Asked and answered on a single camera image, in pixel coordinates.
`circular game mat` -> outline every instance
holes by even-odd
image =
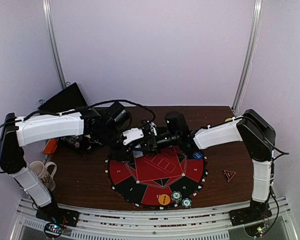
[[[106,172],[112,189],[129,203],[152,209],[171,208],[181,203],[161,206],[159,196],[171,196],[174,191],[181,192],[182,198],[197,195],[208,175],[205,159],[187,156],[175,146],[132,161],[109,161]]]

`purple wall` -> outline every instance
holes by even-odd
[[[58,0],[51,11],[65,79],[89,103],[233,103],[253,0]]]
[[[0,124],[7,113],[24,116],[60,89],[42,2],[0,0]],[[29,148],[40,157],[42,144]],[[8,238],[20,199],[12,177],[0,174],[0,240]]]
[[[287,196],[300,230],[300,0],[265,1],[252,72],[240,107],[258,111],[290,155],[275,166],[275,189]]]

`white mug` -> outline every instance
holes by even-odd
[[[49,174],[47,170],[50,165],[54,166],[51,174]],[[34,171],[43,185],[50,189],[50,191],[53,191],[56,188],[53,177],[56,174],[57,165],[53,161],[47,162],[45,165],[41,161],[34,161],[30,163],[30,168]]]

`metal pole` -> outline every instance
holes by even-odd
[[[42,3],[43,3],[44,17],[45,17],[46,25],[48,28],[49,37],[50,37],[50,43],[51,43],[51,47],[52,47],[52,53],[53,53],[56,72],[57,72],[62,89],[65,89],[67,87],[67,84],[65,81],[64,73],[62,71],[59,52],[58,52],[58,48],[57,48],[57,41],[56,41],[56,37],[55,37],[54,25],[53,25],[51,9],[50,9],[50,0],[42,0]]]
[[[253,53],[256,48],[256,43],[257,43],[259,30],[260,30],[262,7],[263,7],[263,0],[255,0],[248,48],[245,55],[240,82],[232,105],[232,111],[234,112],[235,115],[239,112],[241,100],[245,93],[245,88],[249,79],[249,73],[251,70],[251,61],[252,61]]]

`brown table surface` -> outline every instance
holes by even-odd
[[[155,123],[165,126],[164,115],[178,111],[185,115],[189,128],[222,123],[233,113],[228,106],[156,106]],[[132,126],[140,125],[143,118],[150,119],[149,113],[129,107],[133,115]],[[105,160],[109,149],[95,149],[84,157],[59,146],[52,160],[57,164],[54,176],[56,188],[53,191],[58,203],[76,207],[108,210],[146,210],[126,202],[107,180]],[[242,142],[231,142],[204,150],[207,157],[208,176],[203,188],[192,199],[192,207],[211,207],[250,200],[253,191],[253,164]],[[223,170],[236,172],[231,182],[227,182]]]

